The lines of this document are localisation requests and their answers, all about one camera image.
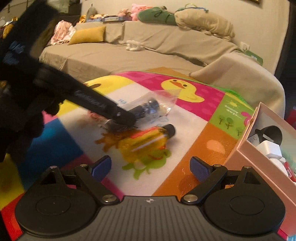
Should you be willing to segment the clear plastic bag with item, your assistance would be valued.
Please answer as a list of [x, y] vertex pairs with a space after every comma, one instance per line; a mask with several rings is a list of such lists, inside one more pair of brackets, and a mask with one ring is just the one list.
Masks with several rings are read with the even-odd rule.
[[101, 127], [111, 132], [139, 128], [141, 125], [167, 116], [175, 106], [179, 94], [180, 90], [176, 89], [150, 91], [121, 106], [135, 115], [137, 121], [134, 126], [126, 127], [115, 123], [114, 120], [105, 120]]

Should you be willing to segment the small white charger plug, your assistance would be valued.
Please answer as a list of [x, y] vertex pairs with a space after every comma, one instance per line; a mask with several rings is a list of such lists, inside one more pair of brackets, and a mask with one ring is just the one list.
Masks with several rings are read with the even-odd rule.
[[265, 140], [265, 141], [261, 142], [259, 145], [257, 145], [256, 149], [269, 159], [275, 158], [275, 159], [279, 160], [282, 158], [280, 145], [278, 145], [274, 142]]

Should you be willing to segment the black cone-shaped object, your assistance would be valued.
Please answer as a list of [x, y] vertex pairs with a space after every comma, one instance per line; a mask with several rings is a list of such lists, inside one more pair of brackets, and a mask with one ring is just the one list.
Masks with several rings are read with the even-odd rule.
[[263, 141], [270, 141], [278, 145], [282, 143], [282, 132], [277, 126], [267, 126], [261, 130], [255, 129], [255, 134], [258, 135], [260, 143]]

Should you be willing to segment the amber liquid bottle black cap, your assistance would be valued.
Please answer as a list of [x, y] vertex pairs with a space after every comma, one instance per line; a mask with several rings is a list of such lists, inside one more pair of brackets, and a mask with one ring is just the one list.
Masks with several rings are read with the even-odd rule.
[[167, 141], [176, 134], [172, 124], [153, 126], [119, 141], [118, 149], [123, 159], [129, 163], [164, 148]]

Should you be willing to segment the pink cardboard box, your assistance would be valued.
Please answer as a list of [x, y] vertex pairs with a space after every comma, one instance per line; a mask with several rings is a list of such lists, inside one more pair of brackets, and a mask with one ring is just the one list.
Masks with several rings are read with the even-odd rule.
[[242, 138], [225, 161], [230, 170], [253, 167], [285, 204], [280, 229], [295, 235], [295, 129], [260, 103]]

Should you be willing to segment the pink crumpled cloth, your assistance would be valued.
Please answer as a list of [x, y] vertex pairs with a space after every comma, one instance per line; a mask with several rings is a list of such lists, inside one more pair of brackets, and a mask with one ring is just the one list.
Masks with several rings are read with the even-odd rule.
[[70, 22], [61, 20], [55, 27], [50, 44], [59, 45], [69, 43], [75, 32], [76, 29]]

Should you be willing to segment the beige covered sofa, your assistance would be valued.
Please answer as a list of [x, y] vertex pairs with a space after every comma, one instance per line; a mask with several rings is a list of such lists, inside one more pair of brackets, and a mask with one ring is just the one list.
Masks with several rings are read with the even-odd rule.
[[[141, 43], [126, 50], [126, 41]], [[232, 42], [176, 26], [126, 21], [108, 23], [102, 43], [46, 47], [40, 60], [81, 82], [126, 71], [166, 67], [197, 81], [233, 90], [253, 107], [285, 114], [285, 91], [277, 78]]]

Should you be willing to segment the white small toy on sofa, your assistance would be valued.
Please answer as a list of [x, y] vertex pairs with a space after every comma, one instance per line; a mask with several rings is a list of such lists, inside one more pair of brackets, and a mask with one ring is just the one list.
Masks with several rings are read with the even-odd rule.
[[126, 50], [128, 51], [140, 51], [142, 49], [142, 45], [140, 42], [135, 40], [126, 41]]

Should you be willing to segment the mustard yellow cushion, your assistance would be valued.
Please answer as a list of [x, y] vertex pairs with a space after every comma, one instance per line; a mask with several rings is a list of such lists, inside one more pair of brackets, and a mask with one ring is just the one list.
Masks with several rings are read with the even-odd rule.
[[69, 45], [81, 43], [100, 43], [104, 41], [106, 26], [77, 30], [69, 41]]

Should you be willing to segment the pink plush toy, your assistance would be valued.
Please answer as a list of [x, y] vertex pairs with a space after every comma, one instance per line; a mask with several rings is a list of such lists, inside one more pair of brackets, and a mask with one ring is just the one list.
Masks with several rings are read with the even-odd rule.
[[133, 21], [137, 21], [138, 20], [138, 13], [141, 11], [144, 11], [146, 9], [151, 9], [151, 6], [146, 6], [146, 5], [140, 5], [140, 4], [132, 4], [132, 8], [131, 8], [131, 17]]

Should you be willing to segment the beige bundled blanket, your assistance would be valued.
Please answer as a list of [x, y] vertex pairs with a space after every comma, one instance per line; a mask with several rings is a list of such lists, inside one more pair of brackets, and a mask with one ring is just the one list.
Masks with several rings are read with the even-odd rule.
[[231, 42], [233, 24], [226, 18], [205, 9], [186, 8], [175, 12], [176, 24], [184, 30], [197, 30]]

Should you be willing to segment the green label box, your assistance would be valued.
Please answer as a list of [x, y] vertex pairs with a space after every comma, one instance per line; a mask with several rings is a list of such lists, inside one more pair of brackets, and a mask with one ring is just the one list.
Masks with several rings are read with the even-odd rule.
[[263, 65], [263, 59], [250, 50], [245, 50], [244, 54], [254, 59], [259, 65]]

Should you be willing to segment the white wall socket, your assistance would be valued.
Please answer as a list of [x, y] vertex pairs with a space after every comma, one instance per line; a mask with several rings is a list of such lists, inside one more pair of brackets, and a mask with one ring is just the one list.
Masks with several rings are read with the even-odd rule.
[[243, 52], [248, 51], [250, 49], [250, 45], [246, 44], [245, 42], [240, 42], [239, 47]]

